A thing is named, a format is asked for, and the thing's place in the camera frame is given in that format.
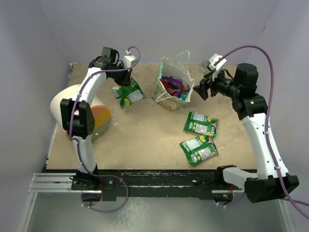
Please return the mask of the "green paper gift bag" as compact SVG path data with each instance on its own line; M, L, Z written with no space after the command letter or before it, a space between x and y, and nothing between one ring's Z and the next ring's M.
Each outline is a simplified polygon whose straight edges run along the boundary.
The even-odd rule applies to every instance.
M179 55L184 53L187 53L187 57L190 58L188 50L181 52ZM182 109L190 102L195 85L186 64L177 61L179 55L174 59L161 58L152 91L154 101L170 111Z

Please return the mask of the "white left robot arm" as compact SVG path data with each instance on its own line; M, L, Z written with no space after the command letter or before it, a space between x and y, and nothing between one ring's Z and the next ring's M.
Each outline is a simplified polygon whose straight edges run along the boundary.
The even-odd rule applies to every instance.
M105 47L89 65L86 76L76 93L69 99L60 101L61 123L72 140L78 158L78 168L72 181L74 185L95 189L101 176L93 155L92 134L95 118L91 103L100 86L111 78L119 86L129 86L133 67L140 58L131 54L128 48L123 60L117 50Z

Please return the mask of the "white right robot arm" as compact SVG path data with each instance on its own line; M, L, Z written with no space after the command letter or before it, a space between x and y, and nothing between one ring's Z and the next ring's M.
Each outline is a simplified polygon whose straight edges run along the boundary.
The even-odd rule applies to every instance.
M256 93L258 75L254 65L241 63L235 76L228 79L222 67L208 64L203 79L193 88L203 100L217 93L232 100L232 107L249 136L257 172L249 173L234 165L218 167L220 174L216 175L214 182L220 189L231 184L243 189L252 203L282 199L299 185L298 177L290 175L284 165L270 124L266 122L266 100Z

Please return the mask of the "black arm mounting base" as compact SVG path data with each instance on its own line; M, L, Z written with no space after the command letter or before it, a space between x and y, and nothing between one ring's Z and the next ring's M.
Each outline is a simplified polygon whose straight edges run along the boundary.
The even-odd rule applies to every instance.
M227 198L237 187L219 179L216 170L98 170L101 176L94 189L74 185L82 196L92 193L103 201L115 201L118 197L198 198L211 200Z

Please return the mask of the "purple Fox's bag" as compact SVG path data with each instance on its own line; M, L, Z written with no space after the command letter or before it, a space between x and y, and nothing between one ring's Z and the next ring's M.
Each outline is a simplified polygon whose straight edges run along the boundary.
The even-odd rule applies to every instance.
M171 82L173 85L178 86L178 88L188 89L189 86L186 82L183 82L173 76L162 76L162 79L168 82Z
M170 96L177 97L178 99L181 93L189 93L190 91L190 87L188 89L178 88L178 86L173 85L171 82L163 82L162 84Z

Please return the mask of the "teal snack packet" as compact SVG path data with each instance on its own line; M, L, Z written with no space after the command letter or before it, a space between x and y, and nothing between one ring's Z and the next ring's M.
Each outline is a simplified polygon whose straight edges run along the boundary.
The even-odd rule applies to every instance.
M187 96L188 96L188 93L181 93L179 99L180 99L181 101L186 101Z

